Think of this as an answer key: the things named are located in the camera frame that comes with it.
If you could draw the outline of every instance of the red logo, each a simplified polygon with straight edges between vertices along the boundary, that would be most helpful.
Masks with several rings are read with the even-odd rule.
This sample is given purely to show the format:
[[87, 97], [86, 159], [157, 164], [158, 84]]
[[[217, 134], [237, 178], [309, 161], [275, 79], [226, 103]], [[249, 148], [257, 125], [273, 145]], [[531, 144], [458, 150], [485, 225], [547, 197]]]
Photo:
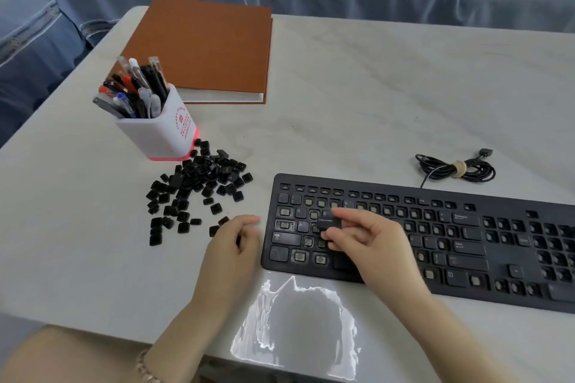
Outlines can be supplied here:
[[184, 138], [187, 138], [187, 135], [190, 132], [191, 117], [185, 107], [180, 106], [176, 110], [175, 122], [177, 131], [180, 132], [180, 135], [182, 135]]

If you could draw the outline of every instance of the brown notebook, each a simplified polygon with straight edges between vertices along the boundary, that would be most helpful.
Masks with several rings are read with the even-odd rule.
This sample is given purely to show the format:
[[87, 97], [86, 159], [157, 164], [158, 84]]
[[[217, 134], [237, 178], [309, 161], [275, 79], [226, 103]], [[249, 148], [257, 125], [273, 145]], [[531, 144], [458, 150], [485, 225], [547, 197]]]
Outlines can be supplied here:
[[153, 0], [122, 55], [159, 57], [184, 102], [265, 103], [270, 42], [269, 8]]

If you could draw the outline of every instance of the keyboard frame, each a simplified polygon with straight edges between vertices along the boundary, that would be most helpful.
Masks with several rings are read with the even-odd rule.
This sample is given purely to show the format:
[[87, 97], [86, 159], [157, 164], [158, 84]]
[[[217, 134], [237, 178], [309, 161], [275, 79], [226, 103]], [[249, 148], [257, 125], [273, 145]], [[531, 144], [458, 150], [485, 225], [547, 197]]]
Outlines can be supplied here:
[[[283, 191], [280, 188], [280, 185], [283, 183], [290, 184], [289, 191]], [[337, 179], [330, 179], [330, 178], [322, 178], [322, 177], [312, 177], [312, 176], [299, 176], [294, 174], [277, 174], [274, 178], [274, 183], [271, 191], [271, 199], [270, 199], [270, 209], [268, 212], [267, 217], [267, 224], [266, 224], [266, 232], [264, 235], [263, 241], [263, 249], [262, 249], [262, 258], [261, 264], [264, 269], [273, 270], [273, 271], [282, 271], [285, 273], [291, 274], [300, 274], [303, 276], [312, 276], [312, 277], [320, 277], [320, 278], [329, 278], [335, 280], [343, 280], [348, 282], [358, 282], [363, 283], [359, 273], [356, 272], [349, 272], [349, 271], [338, 271], [334, 268], [330, 267], [319, 267], [314, 265], [313, 263], [295, 263], [295, 262], [276, 262], [269, 259], [270, 247], [274, 245], [271, 241], [271, 235], [274, 231], [275, 221], [277, 219], [276, 212], [277, 207], [281, 204], [278, 203], [278, 194], [280, 192], [289, 192], [289, 194], [298, 193], [295, 191], [295, 185], [305, 185], [306, 191], [299, 192], [299, 194], [311, 195], [313, 197], [325, 197], [335, 198], [333, 195], [321, 195], [319, 192], [310, 194], [308, 193], [309, 186], [316, 186], [318, 188], [324, 186], [329, 187], [332, 190], [342, 189], [344, 190], [344, 195], [340, 197], [340, 199], [349, 199], [347, 196], [349, 191], [358, 191], [358, 192], [369, 192], [372, 194], [381, 193], [385, 194], [386, 196], [389, 195], [396, 195], [400, 197], [399, 203], [393, 203], [394, 205], [401, 205], [406, 206], [407, 208], [410, 207], [418, 207], [421, 209], [429, 208], [433, 209], [436, 212], [438, 210], [450, 210], [445, 208], [433, 208], [431, 206], [419, 206], [415, 205], [406, 205], [403, 203], [404, 197], [414, 197], [416, 200], [419, 197], [426, 197], [429, 200], [442, 200], [442, 201], [452, 201], [455, 202], [458, 206], [458, 209], [450, 210], [451, 212], [461, 212], [461, 213], [469, 213], [467, 211], [463, 211], [459, 209], [464, 203], [473, 203], [477, 207], [476, 214], [479, 218], [483, 216], [492, 216], [494, 218], [507, 218], [507, 219], [514, 219], [514, 220], [523, 220], [525, 225], [528, 225], [530, 221], [538, 221], [540, 223], [553, 223], [555, 225], [564, 224], [567, 226], [575, 227], [575, 206], [565, 205], [565, 204], [556, 204], [556, 203], [546, 203], [541, 201], [531, 201], [531, 200], [520, 200], [515, 198], [504, 198], [504, 197], [493, 197], [493, 196], [483, 196], [477, 194], [469, 194], [469, 193], [457, 193], [451, 191], [438, 191], [435, 189], [420, 189], [420, 188], [411, 188], [407, 186], [395, 186], [395, 185], [385, 185], [381, 183], [365, 183], [365, 182], [355, 182], [355, 181], [346, 181], [346, 180], [337, 180]], [[355, 199], [356, 201], [365, 201], [368, 204], [370, 200], [362, 200], [362, 198]], [[387, 201], [379, 201], [375, 202], [373, 199], [371, 200], [372, 203], [379, 203], [388, 204]], [[532, 219], [527, 216], [526, 211], [536, 211], [539, 214], [539, 219]], [[483, 231], [486, 229], [480, 225], [479, 227]], [[309, 251], [309, 255], [311, 255], [314, 251], [318, 251], [321, 253], [326, 253], [330, 255], [329, 265], [332, 262], [332, 255], [335, 253], [329, 249], [325, 250], [318, 250], [317, 249], [317, 237], [319, 235], [313, 234], [310, 230], [309, 233], [299, 233], [302, 235], [312, 235], [316, 237], [314, 242], [314, 248], [312, 249], [305, 249]], [[539, 279], [536, 281], [534, 277], [534, 270], [541, 270], [539, 267], [541, 264], [536, 258], [536, 251], [537, 249], [533, 246], [531, 247], [520, 247], [518, 245], [508, 246], [503, 243], [491, 243], [488, 241], [481, 241], [485, 245], [486, 249], [486, 258], [489, 261], [489, 271], [487, 272], [489, 278], [489, 288], [490, 290], [486, 289], [478, 289], [474, 288], [470, 285], [466, 288], [458, 288], [456, 286], [449, 286], [445, 284], [438, 283], [437, 281], [428, 281], [426, 279], [426, 284], [429, 287], [429, 290], [434, 294], [441, 294], [447, 295], [452, 297], [461, 297], [467, 298], [472, 300], [483, 300], [483, 301], [490, 301], [493, 303], [503, 303], [503, 304], [510, 304], [514, 306], [522, 306], [522, 307], [531, 307], [536, 309], [545, 309], [557, 312], [566, 312], [570, 314], [575, 314], [575, 303], [567, 303], [561, 301], [553, 301], [550, 299], [549, 291], [547, 287], [544, 287], [545, 284], [549, 283], [560, 283], [560, 284], [567, 284], [565, 282], [557, 281], [548, 281], [543, 279], [541, 274], [539, 274]], [[288, 247], [291, 250], [294, 248], [303, 249], [300, 245], [299, 247]], [[512, 260], [509, 260], [508, 254], [509, 250], [506, 247], [512, 247], [514, 250], [518, 250], [518, 256], [514, 256]], [[526, 261], [529, 261], [529, 268], [527, 268], [527, 273], [523, 282], [537, 282], [541, 285], [541, 292], [543, 294], [543, 298], [539, 297], [532, 297], [529, 295], [521, 296], [515, 295], [513, 293], [504, 293], [496, 291], [494, 288], [494, 280], [496, 278], [505, 278], [508, 281], [511, 279], [509, 273], [507, 272], [507, 264], [508, 263], [518, 263], [522, 265], [524, 271], [526, 270]], [[432, 261], [427, 264], [421, 264], [418, 262], [420, 270], [423, 272], [424, 266], [430, 266], [437, 269], [442, 269], [444, 277], [445, 269], [449, 268], [449, 266], [442, 266], [438, 267], [433, 265]], [[575, 278], [575, 267], [569, 267], [569, 270], [573, 273], [573, 277]]]

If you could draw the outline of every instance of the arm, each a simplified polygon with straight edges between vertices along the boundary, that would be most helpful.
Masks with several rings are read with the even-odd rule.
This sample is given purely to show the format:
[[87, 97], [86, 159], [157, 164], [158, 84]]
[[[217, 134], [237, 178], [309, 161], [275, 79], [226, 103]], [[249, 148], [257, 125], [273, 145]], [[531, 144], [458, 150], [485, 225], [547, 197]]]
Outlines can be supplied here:
[[426, 353], [443, 383], [515, 381], [471, 331], [427, 289], [402, 227], [375, 213], [334, 208], [342, 229], [322, 233], [344, 251], [363, 281]]
[[[251, 224], [259, 218], [235, 217], [208, 244], [194, 296], [144, 358], [148, 371], [164, 383], [189, 383], [204, 351], [247, 290], [259, 251], [259, 232]], [[236, 237], [241, 235], [240, 248]], [[140, 383], [136, 369], [129, 383]]]

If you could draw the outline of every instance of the tabletop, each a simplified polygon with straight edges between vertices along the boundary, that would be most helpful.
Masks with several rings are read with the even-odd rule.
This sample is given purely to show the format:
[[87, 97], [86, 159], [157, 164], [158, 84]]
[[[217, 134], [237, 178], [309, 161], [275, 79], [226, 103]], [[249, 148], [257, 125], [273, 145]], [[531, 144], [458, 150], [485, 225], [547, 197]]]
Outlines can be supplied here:
[[[148, 161], [91, 103], [146, 11], [108, 33], [0, 150], [0, 312], [153, 342], [189, 301], [212, 216], [148, 246]], [[277, 173], [419, 186], [417, 153], [480, 148], [497, 177], [426, 188], [575, 204], [575, 35], [274, 16], [265, 105], [189, 105], [199, 137], [248, 165], [230, 218], [267, 218]], [[575, 375], [575, 315], [441, 297], [522, 381]], [[259, 269], [208, 354], [357, 382], [438, 381], [364, 285]]]

